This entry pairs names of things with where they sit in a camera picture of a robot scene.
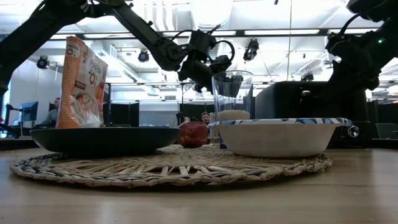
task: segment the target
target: table surface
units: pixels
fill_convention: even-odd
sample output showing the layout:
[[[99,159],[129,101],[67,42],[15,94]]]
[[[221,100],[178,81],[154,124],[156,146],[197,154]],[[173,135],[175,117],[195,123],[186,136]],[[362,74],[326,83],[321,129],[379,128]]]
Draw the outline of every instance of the table surface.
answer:
[[[398,151],[335,149],[322,174],[255,185],[110,190],[12,174],[48,151],[0,152],[0,223],[398,223]]]

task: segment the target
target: glass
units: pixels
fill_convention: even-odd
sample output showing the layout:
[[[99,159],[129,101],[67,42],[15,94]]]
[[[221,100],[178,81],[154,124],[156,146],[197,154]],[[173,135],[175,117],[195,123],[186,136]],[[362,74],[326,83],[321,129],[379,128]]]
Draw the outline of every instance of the glass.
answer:
[[[252,73],[246,71],[220,72],[213,76],[213,95],[217,121],[250,119],[253,95],[252,76]],[[222,113],[231,110],[247,113]]]

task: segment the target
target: person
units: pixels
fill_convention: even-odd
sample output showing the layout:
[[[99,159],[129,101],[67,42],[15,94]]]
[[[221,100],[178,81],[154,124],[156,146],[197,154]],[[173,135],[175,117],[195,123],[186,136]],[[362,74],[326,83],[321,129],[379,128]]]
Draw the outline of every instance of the person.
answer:
[[[206,125],[210,122],[210,115],[207,112],[203,112],[201,115],[201,121]]]
[[[41,125],[54,126],[54,124],[57,122],[59,106],[60,106],[60,98],[57,97],[54,100],[55,109],[50,110],[46,119],[41,123]]]

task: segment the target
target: black plate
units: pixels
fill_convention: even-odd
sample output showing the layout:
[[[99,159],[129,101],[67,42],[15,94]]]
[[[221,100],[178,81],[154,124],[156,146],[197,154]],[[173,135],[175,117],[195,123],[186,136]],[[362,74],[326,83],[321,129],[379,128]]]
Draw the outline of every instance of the black plate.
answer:
[[[178,128],[73,128],[30,131],[35,142],[46,150],[70,157],[95,158],[136,156],[154,153],[173,144]]]

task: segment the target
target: woven placemat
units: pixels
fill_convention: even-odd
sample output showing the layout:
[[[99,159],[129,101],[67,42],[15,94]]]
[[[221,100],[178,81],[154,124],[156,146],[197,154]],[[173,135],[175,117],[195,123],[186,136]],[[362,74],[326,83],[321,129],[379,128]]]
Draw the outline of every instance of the woven placemat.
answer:
[[[183,149],[169,146],[151,156],[76,160],[56,153],[17,161],[10,169],[17,175],[90,187],[177,186],[269,180],[304,171],[323,172],[332,159],[320,154],[278,160],[237,156],[228,150],[202,146]]]

